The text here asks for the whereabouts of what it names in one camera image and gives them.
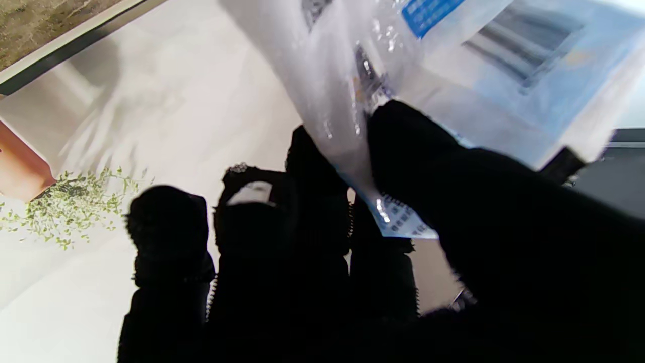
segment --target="sticker label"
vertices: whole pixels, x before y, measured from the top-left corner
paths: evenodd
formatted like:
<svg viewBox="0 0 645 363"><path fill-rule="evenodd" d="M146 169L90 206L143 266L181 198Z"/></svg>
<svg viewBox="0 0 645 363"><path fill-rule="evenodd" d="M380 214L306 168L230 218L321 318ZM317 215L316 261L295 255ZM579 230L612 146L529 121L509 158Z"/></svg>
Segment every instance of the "sticker label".
<svg viewBox="0 0 645 363"><path fill-rule="evenodd" d="M421 39L463 2L464 0L412 0L403 8L403 18L412 32Z"/></svg>

